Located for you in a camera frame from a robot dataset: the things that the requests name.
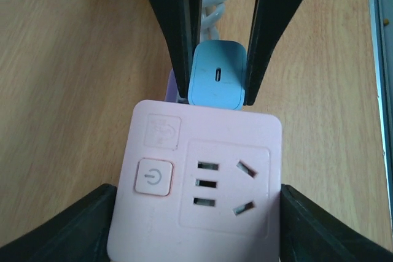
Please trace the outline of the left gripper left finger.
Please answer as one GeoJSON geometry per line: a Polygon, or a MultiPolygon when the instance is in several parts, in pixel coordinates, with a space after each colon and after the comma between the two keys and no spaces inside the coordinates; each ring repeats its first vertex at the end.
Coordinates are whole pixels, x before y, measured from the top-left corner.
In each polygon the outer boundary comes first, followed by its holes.
{"type": "Polygon", "coordinates": [[[109,261],[117,187],[100,185],[36,229],[1,247],[1,261],[109,261]]]}

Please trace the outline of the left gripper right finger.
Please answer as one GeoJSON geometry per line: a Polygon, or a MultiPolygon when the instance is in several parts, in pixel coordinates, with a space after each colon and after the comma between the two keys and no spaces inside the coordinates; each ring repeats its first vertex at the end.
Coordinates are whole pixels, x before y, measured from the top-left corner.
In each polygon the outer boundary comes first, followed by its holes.
{"type": "Polygon", "coordinates": [[[392,252],[283,184],[279,257],[281,261],[392,261],[392,252]]]}

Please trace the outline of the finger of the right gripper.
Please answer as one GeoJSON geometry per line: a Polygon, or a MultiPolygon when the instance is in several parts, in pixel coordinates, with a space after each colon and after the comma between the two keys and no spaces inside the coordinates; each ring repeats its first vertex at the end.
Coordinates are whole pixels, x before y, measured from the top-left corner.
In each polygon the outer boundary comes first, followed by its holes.
{"type": "Polygon", "coordinates": [[[149,0],[168,47],[180,97],[188,95],[193,54],[200,41],[202,0],[149,0]]]}
{"type": "Polygon", "coordinates": [[[255,0],[247,50],[244,104],[255,103],[274,48],[302,0],[255,0]]]}

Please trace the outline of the blue charger plug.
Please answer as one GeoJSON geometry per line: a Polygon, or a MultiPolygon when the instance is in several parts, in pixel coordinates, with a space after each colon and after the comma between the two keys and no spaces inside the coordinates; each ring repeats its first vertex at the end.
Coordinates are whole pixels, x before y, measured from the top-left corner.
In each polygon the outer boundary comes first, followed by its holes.
{"type": "Polygon", "coordinates": [[[246,58],[246,49],[235,41],[199,43],[193,56],[189,104],[240,110],[245,97],[246,58]]]}

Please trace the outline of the purple power strip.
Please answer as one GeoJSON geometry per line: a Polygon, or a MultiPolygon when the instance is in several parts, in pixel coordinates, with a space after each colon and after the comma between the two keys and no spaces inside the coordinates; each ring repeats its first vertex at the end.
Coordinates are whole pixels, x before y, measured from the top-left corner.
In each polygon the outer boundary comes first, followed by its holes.
{"type": "Polygon", "coordinates": [[[176,103],[181,103],[181,104],[188,104],[189,103],[187,98],[182,98],[179,96],[176,78],[175,78],[173,70],[171,70],[169,73],[168,84],[167,84],[166,94],[165,94],[165,102],[176,102],[176,103]]]}

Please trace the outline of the pink cube socket adapter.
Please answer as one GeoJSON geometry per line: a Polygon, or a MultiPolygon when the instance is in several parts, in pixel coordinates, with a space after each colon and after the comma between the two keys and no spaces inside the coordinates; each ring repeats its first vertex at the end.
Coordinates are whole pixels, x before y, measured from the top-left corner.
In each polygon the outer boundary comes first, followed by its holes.
{"type": "Polygon", "coordinates": [[[282,125],[145,100],[131,119],[107,242],[113,261],[278,261],[282,125]]]}

